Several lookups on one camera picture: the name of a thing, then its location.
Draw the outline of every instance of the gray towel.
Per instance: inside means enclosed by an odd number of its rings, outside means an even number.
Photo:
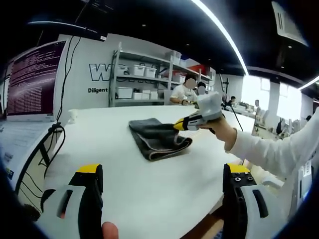
[[[155,118],[129,122],[132,136],[142,155],[149,161],[171,156],[189,147],[193,140],[178,135],[171,123]]]

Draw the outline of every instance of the black ceiling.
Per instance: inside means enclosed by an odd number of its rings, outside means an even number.
[[[219,73],[243,75],[233,49],[216,25],[191,0],[94,0],[81,14],[77,24],[99,31],[136,37],[177,50],[194,60],[210,65]],[[318,38],[307,35],[311,47],[280,37],[277,34],[274,11],[270,0],[202,0],[217,16],[236,43],[247,66],[278,71],[307,82],[319,75]],[[296,16],[296,22],[306,34],[306,19],[311,7],[296,10],[294,1],[285,4]],[[5,47],[2,62],[37,44],[55,40],[59,33],[75,34],[70,29],[48,29],[23,26],[30,20],[60,20],[74,23],[84,6],[79,0],[28,1],[4,3],[1,14],[3,31],[10,47]],[[284,81],[299,87],[301,84],[276,75],[251,71],[250,74]],[[318,94],[315,86],[306,90],[312,97]]]

